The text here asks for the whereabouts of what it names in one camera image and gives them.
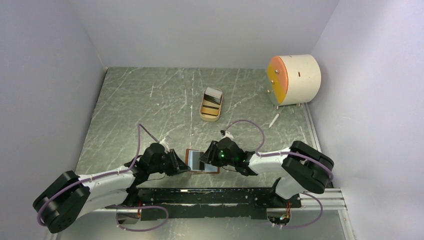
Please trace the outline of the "brown leather card holder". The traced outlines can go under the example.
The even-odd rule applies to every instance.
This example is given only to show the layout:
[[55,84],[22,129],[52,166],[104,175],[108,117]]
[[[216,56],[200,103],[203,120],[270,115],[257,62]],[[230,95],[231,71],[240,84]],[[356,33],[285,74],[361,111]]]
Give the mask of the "brown leather card holder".
[[186,149],[184,162],[190,167],[190,172],[195,174],[218,174],[220,169],[217,166],[206,164],[200,161],[204,152],[193,149]]

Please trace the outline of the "beige oval card tray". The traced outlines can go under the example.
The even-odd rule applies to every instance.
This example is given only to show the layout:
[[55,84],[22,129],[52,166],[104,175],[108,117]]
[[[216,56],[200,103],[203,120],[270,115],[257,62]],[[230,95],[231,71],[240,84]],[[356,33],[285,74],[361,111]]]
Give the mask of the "beige oval card tray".
[[205,91],[202,96],[201,105],[199,109],[200,118],[206,122],[216,122],[221,115],[223,105],[223,92],[221,98],[221,104],[217,105],[209,101],[204,100]]

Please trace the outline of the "black card divider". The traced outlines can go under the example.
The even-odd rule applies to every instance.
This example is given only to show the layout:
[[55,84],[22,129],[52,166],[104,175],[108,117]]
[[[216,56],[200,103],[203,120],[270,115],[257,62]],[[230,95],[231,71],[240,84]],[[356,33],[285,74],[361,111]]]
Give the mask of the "black card divider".
[[216,98],[216,97],[210,96],[210,95],[208,95],[208,94],[205,94],[205,95],[203,96],[203,99],[204,99],[205,101],[207,101],[207,102],[211,102],[211,103],[214,103],[214,104],[216,104],[216,105],[220,105],[220,104],[221,104],[221,102],[222,102],[222,100],[221,100],[221,98],[220,98],[220,97]]

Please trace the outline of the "stack of white cards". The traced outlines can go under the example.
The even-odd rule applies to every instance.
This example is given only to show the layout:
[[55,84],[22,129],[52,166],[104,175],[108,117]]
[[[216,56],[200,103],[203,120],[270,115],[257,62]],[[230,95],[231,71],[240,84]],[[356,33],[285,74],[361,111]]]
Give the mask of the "stack of white cards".
[[205,94],[213,98],[221,99],[223,92],[217,88],[207,87],[205,90]]

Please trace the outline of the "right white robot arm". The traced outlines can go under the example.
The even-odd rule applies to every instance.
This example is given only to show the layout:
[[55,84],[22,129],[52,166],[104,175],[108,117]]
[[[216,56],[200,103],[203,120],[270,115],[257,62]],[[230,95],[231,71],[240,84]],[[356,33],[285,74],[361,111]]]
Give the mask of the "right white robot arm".
[[235,141],[224,137],[211,141],[199,161],[215,167],[232,166],[243,176],[280,173],[269,197],[275,207],[282,207],[291,197],[306,191],[322,194],[334,178],[334,161],[299,140],[282,150],[254,152],[242,150]]

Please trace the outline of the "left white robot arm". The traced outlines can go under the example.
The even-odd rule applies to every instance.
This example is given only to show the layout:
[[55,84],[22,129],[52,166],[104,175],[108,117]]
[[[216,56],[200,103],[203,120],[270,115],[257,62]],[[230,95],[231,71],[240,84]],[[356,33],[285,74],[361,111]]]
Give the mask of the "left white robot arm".
[[138,186],[151,174],[174,176],[190,170],[174,149],[166,150],[155,142],[116,169],[90,175],[77,175],[73,170],[62,173],[32,206],[38,223],[53,234],[59,233],[94,210],[145,206]]

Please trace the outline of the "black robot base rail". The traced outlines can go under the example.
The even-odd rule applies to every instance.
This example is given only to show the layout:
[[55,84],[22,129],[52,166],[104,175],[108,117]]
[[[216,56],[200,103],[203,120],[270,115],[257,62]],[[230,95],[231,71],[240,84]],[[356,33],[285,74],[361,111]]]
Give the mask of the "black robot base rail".
[[298,194],[283,199],[271,187],[213,187],[213,188],[147,188],[132,187],[118,205],[135,208],[160,206],[141,210],[141,220],[152,221],[168,216],[171,219],[237,218],[267,219],[270,209],[293,209],[302,206]]

